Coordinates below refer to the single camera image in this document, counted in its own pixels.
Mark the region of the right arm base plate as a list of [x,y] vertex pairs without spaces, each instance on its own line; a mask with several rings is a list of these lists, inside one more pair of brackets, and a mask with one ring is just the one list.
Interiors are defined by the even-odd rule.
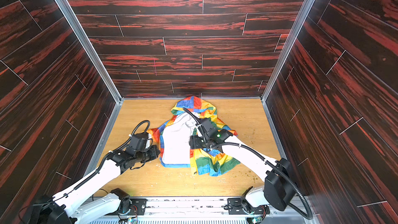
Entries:
[[229,215],[268,215],[270,214],[267,205],[260,205],[258,207],[251,206],[246,200],[241,198],[227,198],[227,204],[223,207],[228,211]]

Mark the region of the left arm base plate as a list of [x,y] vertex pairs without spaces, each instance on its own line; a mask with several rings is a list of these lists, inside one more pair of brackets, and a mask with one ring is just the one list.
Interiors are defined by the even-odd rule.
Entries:
[[143,216],[146,211],[147,199],[145,198],[130,198],[122,200],[119,208],[113,212],[107,214],[107,216]]

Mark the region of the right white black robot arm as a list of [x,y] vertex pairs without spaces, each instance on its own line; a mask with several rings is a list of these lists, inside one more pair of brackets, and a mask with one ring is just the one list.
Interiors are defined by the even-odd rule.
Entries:
[[209,118],[195,117],[194,124],[198,136],[192,136],[189,144],[192,148],[203,148],[206,151],[219,151],[238,160],[253,171],[263,182],[261,187],[251,187],[245,191],[241,198],[245,211],[260,205],[271,205],[273,208],[284,211],[289,205],[296,191],[287,179],[278,171],[286,174],[291,181],[293,168],[291,163],[284,158],[276,160],[263,155],[253,148],[245,145],[230,131],[218,130]]

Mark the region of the rainbow striped hooded jacket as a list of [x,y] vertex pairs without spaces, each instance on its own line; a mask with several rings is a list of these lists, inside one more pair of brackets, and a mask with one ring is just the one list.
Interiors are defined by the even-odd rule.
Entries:
[[218,150],[193,148],[189,142],[201,138],[196,121],[183,109],[200,119],[209,118],[217,130],[227,130],[237,136],[218,118],[217,109],[211,103],[196,96],[187,97],[171,109],[173,117],[158,128],[149,129],[153,142],[160,146],[160,161],[166,168],[190,168],[193,175],[221,176],[234,169],[240,162]]

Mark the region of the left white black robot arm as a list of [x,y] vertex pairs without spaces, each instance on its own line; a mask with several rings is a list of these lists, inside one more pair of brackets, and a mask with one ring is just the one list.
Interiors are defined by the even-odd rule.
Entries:
[[131,134],[118,149],[110,151],[90,174],[52,197],[39,198],[33,204],[29,223],[86,224],[108,213],[119,210],[129,212],[130,196],[120,189],[89,204],[84,202],[111,180],[128,169],[135,169],[136,163],[145,165],[156,159],[160,151],[152,142],[152,136],[147,132]]

